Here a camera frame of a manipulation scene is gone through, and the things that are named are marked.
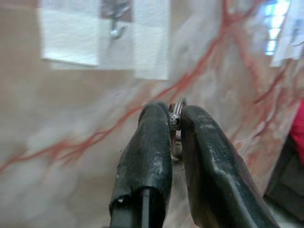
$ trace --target beige marble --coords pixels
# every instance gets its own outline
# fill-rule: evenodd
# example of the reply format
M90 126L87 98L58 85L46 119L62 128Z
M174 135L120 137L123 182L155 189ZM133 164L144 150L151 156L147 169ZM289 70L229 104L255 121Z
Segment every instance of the beige marble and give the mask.
M303 62L269 67L263 4L172 0L171 78L155 81L52 70L40 59L37 2L0 0L0 227L107 226L121 150L151 100L205 108L262 194L303 89ZM164 227L195 227L182 165Z

